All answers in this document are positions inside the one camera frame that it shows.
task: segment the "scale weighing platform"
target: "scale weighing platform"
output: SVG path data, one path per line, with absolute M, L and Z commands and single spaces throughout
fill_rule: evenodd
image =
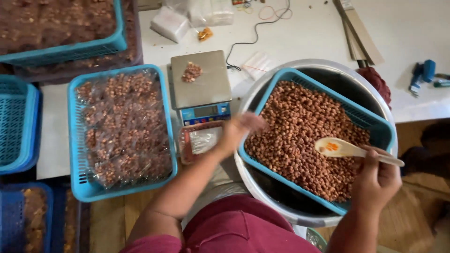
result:
M 193 82 L 181 80 L 189 62 L 203 73 Z M 175 103 L 184 126 L 231 117 L 231 88 L 222 50 L 171 58 Z

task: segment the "red cloth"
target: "red cloth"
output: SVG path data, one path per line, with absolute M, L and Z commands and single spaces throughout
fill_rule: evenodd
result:
M 386 85 L 386 82 L 381 78 L 380 74 L 373 67 L 360 68 L 356 72 L 362 75 L 369 83 L 378 91 L 381 97 L 389 105 L 391 102 L 391 90 Z
M 279 213 L 245 194 L 207 205 L 189 222 L 183 235 L 185 245 L 170 235 L 146 236 L 120 253 L 320 253 L 294 234 Z

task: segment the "wooden spoon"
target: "wooden spoon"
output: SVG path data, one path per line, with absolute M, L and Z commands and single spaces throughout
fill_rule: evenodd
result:
M 315 142 L 315 150 L 327 157 L 345 157 L 345 156 L 357 156 L 365 157 L 367 151 L 358 148 L 355 145 L 348 143 L 339 138 L 326 137 Z M 378 154 L 379 160 L 382 163 L 391 165 L 404 166 L 405 163 L 399 159 L 391 156 Z

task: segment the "white countertop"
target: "white countertop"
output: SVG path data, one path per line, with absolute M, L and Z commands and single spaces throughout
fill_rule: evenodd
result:
M 450 73 L 450 2 L 353 0 L 352 3 L 386 61 L 375 69 L 391 89 L 390 105 L 396 123 L 450 117 L 450 89 L 436 89 L 428 84 L 422 87 L 419 98 L 408 92 L 416 62 L 432 59 L 436 62 L 436 73 Z M 275 10 L 286 6 L 284 1 L 269 4 Z M 179 44 L 149 29 L 157 10 L 140 12 L 144 63 L 155 64 L 166 73 L 173 56 L 223 50 L 226 57 L 233 43 L 254 41 L 253 26 L 262 22 L 258 13 L 263 6 L 253 1 L 252 14 L 236 11 L 233 25 L 212 27 L 214 36 L 204 42 L 197 41 L 196 31 L 191 28 Z M 291 9 L 291 19 L 258 26 L 256 44 L 235 46 L 229 63 L 240 66 L 261 51 L 271 57 L 274 66 L 318 58 L 358 68 L 357 62 L 350 58 L 342 20 L 332 1 L 325 5 L 322 0 L 291 0 Z M 253 81 L 243 72 L 228 72 L 234 111 L 239 106 L 235 98 L 244 96 Z

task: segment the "aluminum basin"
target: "aluminum basin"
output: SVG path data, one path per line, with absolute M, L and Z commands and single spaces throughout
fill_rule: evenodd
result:
M 287 67 L 298 69 L 323 85 L 385 118 L 395 129 L 391 111 L 369 82 L 344 65 L 322 59 L 292 61 L 267 72 L 248 91 L 238 112 L 254 111 L 273 75 L 279 69 Z M 395 133 L 395 143 L 391 154 L 396 156 L 397 150 L 398 143 Z M 342 218 L 253 166 L 246 164 L 240 158 L 238 152 L 234 153 L 234 158 L 240 176 L 253 197 L 281 213 L 292 224 L 307 227 L 335 226 Z

